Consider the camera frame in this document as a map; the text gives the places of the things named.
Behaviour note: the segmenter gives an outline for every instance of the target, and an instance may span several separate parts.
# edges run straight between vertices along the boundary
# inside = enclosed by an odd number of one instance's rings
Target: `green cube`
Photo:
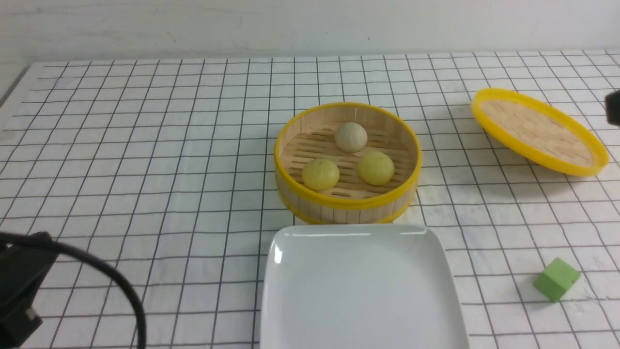
[[[575,284],[581,274],[560,258],[554,259],[534,281],[534,287],[547,296],[553,303]]]

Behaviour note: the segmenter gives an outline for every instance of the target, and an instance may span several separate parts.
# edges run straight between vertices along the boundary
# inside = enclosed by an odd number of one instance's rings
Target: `table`
[[[440,237],[472,348],[620,348],[620,130],[601,101],[620,50],[37,63],[0,143],[0,229],[47,230],[115,265],[143,296],[148,344],[258,348],[273,234],[302,224],[278,198],[283,124],[335,101],[397,113],[423,148],[397,220]],[[519,91],[593,130],[598,176],[547,170],[483,132],[477,90]],[[555,257],[583,276],[559,304],[532,287]],[[126,348],[131,309],[61,258],[25,348]]]

